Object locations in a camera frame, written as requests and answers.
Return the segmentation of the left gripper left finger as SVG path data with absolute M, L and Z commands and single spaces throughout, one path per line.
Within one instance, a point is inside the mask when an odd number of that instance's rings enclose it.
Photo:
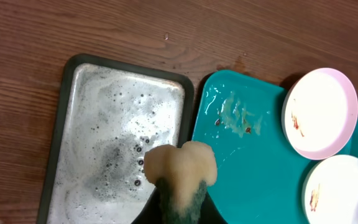
M 162 224 L 160 191 L 155 189 L 142 211 L 131 224 Z

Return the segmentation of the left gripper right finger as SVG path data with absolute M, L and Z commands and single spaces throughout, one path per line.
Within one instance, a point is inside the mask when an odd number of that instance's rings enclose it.
M 209 193 L 206 193 L 204 201 L 201 205 L 199 224 L 227 224 L 225 219 L 216 208 Z

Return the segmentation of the green and yellow sponge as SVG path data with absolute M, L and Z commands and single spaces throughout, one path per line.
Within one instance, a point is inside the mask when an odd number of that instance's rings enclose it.
M 159 192 L 163 223 L 198 223 L 218 168 L 211 146 L 188 141 L 182 147 L 166 144 L 147 151 L 144 174 Z

